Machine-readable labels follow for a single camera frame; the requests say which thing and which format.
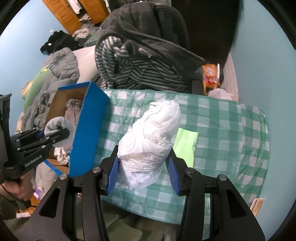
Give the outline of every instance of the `silver bolt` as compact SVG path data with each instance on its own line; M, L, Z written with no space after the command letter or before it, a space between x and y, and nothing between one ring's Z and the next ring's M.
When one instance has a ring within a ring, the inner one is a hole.
M225 176L225 175L220 175L220 176L219 176L219 179L220 179L221 181L226 181L226 180L227 180L227 176Z
M101 171L101 169L99 167L94 167L93 168L93 173L98 173L100 171Z
M194 168L192 168L192 167L188 167L188 168L186 168L186 172L188 172L188 173L194 173Z
M65 173L63 173L63 174L61 174L61 175L59 176L59 178L60 178L61 180L65 180L67 177L68 177L68 174L65 174Z

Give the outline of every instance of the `green checkered tablecloth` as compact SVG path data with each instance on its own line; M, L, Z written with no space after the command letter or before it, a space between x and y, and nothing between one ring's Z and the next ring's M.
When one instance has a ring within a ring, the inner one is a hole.
M96 149L94 166L109 157L132 124L155 101L175 100L181 108L180 128L199 133L194 168L216 177L225 174L250 205L259 197L267 173L269 142L265 115L256 107L205 96L159 91L105 90L110 97ZM172 190L165 164L157 182L133 190L116 184L104 197L132 213L179 224L184 197ZM206 197L205 224L210 222Z
M99 37L99 30L97 32L94 32L93 34L91 34L91 36L89 37L89 39L84 43L84 47L91 47L96 45L97 41L98 41L98 37Z

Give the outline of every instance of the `orange wooden door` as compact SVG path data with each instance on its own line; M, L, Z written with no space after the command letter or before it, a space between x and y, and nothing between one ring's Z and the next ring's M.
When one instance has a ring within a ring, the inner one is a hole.
M42 0L69 34L80 29L81 22L67 0Z
M103 22L109 15L108 9L102 0L80 0L80 3L94 24Z

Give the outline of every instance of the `cardboard box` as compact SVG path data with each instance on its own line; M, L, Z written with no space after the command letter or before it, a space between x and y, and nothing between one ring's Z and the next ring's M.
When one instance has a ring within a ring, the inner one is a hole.
M78 99L83 102L70 153L70 169L58 163L53 151L45 164L58 175L68 173L71 177L75 177L84 175L93 167L101 124L109 97L93 82L60 87L52 100L45 124L55 117L65 116L66 103L70 99Z

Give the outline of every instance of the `white plastic bag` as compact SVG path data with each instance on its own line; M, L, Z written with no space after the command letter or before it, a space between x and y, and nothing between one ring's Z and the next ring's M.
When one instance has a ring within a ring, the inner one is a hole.
M233 94L229 94L224 89L220 88L209 91L208 96L216 99L233 100Z
M174 100L150 103L119 141L119 183L123 188L145 188L158 179L180 120L180 107Z

